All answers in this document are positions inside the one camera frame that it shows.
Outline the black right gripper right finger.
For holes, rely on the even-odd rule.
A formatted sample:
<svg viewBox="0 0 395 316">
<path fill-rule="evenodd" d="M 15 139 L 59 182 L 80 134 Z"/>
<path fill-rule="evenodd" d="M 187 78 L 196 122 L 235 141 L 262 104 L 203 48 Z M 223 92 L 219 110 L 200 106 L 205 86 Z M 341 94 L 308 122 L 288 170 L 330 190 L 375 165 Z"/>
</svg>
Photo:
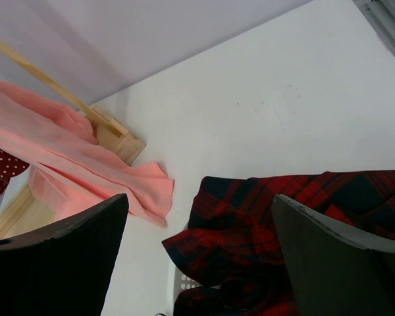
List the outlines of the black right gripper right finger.
<svg viewBox="0 0 395 316">
<path fill-rule="evenodd" d="M 395 315 L 395 241 L 277 195 L 271 207 L 300 315 Z"/>
</svg>

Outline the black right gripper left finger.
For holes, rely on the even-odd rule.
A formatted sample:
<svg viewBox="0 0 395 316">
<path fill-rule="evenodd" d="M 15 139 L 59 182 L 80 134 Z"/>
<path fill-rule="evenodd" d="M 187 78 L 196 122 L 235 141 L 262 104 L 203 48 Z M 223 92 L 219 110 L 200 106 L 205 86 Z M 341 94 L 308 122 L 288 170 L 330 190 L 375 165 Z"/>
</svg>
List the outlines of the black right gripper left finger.
<svg viewBox="0 0 395 316">
<path fill-rule="evenodd" d="M 100 315 L 128 208 L 117 194 L 0 240 L 0 315 Z"/>
</svg>

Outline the red plaid skirt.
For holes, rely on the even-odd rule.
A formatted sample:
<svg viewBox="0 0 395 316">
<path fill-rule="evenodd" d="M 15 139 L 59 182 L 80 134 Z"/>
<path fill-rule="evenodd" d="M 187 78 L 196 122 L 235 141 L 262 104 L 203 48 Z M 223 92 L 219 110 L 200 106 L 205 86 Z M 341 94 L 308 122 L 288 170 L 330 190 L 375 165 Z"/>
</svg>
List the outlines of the red plaid skirt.
<svg viewBox="0 0 395 316">
<path fill-rule="evenodd" d="M 187 229 L 163 241 L 176 267 L 198 283 L 178 295 L 175 315 L 298 314 L 271 212 L 278 194 L 395 240 L 395 171 L 207 176 Z"/>
</svg>

